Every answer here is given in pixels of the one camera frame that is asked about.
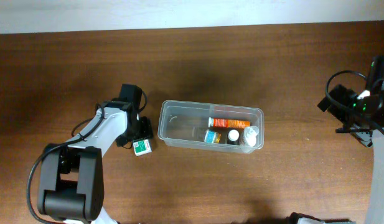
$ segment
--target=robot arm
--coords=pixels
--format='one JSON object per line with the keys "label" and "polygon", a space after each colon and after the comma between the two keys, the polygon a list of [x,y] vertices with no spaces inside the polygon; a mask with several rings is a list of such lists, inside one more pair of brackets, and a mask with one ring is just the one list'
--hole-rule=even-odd
{"label": "robot arm", "polygon": [[[139,118],[141,95],[137,86],[123,85],[119,98],[104,102],[67,144],[49,144],[45,148],[47,152],[60,146],[41,164],[37,201],[40,214],[71,224],[117,224],[102,207],[102,157],[114,141],[124,146],[129,141],[152,137],[150,120]],[[77,181],[64,178],[64,174],[72,172],[78,173]]]}
{"label": "robot arm", "polygon": [[332,99],[326,96],[317,106],[343,123],[337,133],[350,133],[364,146],[373,146],[372,192],[365,223],[384,224],[384,55],[372,62],[365,89],[358,96],[353,90],[337,85],[329,93]]}

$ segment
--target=clear plastic container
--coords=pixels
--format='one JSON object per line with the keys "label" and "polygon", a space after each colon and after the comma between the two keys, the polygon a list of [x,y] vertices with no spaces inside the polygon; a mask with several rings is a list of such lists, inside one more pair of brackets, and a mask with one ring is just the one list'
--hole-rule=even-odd
{"label": "clear plastic container", "polygon": [[[260,130],[255,146],[226,144],[227,134],[232,128],[209,128],[209,118],[250,121]],[[221,134],[219,143],[207,143],[201,139],[201,133],[207,129]],[[240,134],[243,132],[242,129],[237,130]],[[158,136],[168,146],[252,153],[264,145],[264,114],[258,108],[167,100],[161,107]]]}

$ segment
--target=wooden table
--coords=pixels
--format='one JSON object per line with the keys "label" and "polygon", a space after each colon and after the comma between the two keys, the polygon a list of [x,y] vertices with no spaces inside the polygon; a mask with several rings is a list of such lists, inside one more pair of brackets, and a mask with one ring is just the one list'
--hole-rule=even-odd
{"label": "wooden table", "polygon": [[[104,206],[116,220],[230,223],[301,212],[362,223],[373,151],[335,134],[340,123],[316,104],[333,73],[366,74],[383,53],[384,22],[0,35],[0,223],[35,223],[25,197],[32,163],[122,83],[148,94],[142,115],[155,138],[153,153],[112,146],[103,159]],[[365,84],[351,75],[334,83]],[[264,147],[167,147],[156,136],[165,100],[261,108]]]}

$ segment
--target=white bottle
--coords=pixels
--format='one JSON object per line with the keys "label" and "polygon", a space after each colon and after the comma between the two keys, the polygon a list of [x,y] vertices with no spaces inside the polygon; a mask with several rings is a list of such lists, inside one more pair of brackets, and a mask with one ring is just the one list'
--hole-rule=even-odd
{"label": "white bottle", "polygon": [[240,136],[240,145],[254,147],[256,144],[256,136],[259,132],[260,129],[257,126],[250,126],[245,128]]}

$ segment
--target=green and white box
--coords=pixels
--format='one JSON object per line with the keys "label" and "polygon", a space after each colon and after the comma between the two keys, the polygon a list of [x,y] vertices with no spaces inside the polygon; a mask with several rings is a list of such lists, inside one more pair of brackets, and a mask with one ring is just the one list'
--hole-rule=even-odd
{"label": "green and white box", "polygon": [[152,148],[150,147],[150,143],[148,139],[134,142],[133,145],[134,145],[135,155],[137,156],[152,152]]}

